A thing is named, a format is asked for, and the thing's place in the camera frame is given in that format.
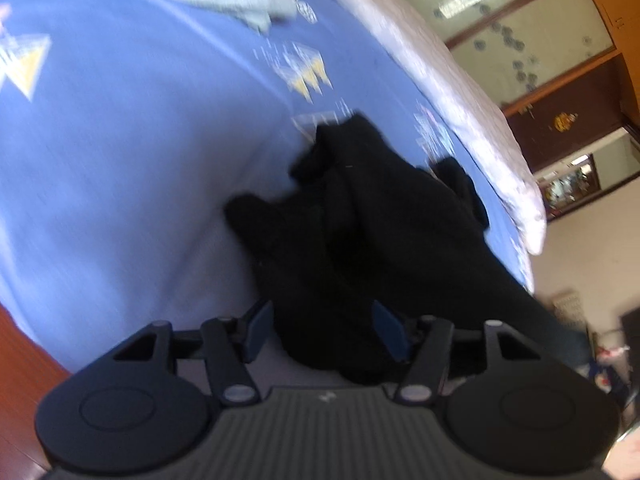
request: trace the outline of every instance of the dark brown door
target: dark brown door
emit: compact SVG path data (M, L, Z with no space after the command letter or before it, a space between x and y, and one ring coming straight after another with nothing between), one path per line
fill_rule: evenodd
M508 119L531 171L538 171L624 123L615 59Z

